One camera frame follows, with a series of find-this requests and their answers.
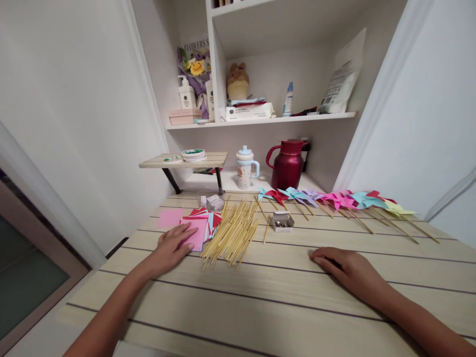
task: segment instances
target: kids water bottle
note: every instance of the kids water bottle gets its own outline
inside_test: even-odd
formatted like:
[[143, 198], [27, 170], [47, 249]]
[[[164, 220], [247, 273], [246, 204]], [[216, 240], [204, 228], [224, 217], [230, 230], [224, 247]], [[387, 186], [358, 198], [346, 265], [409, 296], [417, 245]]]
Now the kids water bottle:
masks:
[[239, 189], [249, 189], [251, 186], [251, 164], [256, 165], [256, 175], [253, 178], [259, 177], [259, 162], [254, 161], [253, 157], [253, 152], [246, 145], [237, 153]]

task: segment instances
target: right hand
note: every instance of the right hand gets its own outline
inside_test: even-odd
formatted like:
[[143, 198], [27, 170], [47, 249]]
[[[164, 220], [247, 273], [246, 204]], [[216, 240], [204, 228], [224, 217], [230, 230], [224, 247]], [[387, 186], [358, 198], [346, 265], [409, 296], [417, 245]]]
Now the right hand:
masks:
[[310, 258], [334, 275], [351, 293], [379, 310], [398, 294], [372, 264], [357, 252], [325, 247], [315, 250]]

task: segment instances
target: plush toy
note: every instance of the plush toy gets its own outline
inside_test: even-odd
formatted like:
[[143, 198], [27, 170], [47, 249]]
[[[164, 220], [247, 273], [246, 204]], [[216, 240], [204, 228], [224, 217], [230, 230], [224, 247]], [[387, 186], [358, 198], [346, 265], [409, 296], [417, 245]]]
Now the plush toy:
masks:
[[246, 74], [246, 64], [233, 63], [227, 80], [228, 97], [230, 100], [245, 100], [248, 97], [249, 77]]

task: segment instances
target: door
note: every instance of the door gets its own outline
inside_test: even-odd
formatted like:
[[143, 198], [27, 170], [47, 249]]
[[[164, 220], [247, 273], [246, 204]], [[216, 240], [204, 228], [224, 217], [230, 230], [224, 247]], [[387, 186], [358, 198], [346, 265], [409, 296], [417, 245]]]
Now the door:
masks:
[[87, 272], [0, 180], [0, 356]]

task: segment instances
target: left hand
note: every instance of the left hand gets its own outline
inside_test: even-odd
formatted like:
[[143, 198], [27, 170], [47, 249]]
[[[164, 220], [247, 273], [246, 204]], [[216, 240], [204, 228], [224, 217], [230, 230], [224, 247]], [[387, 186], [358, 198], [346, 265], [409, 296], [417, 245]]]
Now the left hand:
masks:
[[197, 231], [197, 228], [187, 231], [189, 226], [190, 222], [162, 234], [157, 248], [138, 267], [143, 269], [150, 278], [172, 270], [194, 247], [192, 243], [180, 246]]

